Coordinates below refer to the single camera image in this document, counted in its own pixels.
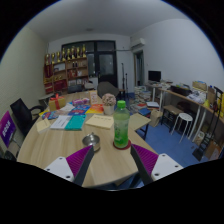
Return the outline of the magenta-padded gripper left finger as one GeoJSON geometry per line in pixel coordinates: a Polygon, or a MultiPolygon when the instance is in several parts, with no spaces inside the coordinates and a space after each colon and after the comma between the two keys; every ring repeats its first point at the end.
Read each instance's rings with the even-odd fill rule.
{"type": "Polygon", "coordinates": [[[93,156],[93,147],[87,146],[68,157],[58,157],[45,171],[81,186],[93,156]]]}

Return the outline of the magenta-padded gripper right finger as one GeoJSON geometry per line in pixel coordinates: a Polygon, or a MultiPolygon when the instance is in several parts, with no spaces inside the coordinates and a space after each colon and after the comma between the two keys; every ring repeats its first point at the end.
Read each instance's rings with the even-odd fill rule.
{"type": "Polygon", "coordinates": [[[131,155],[145,185],[182,169],[182,166],[167,154],[156,154],[136,144],[131,145],[131,155]]]}

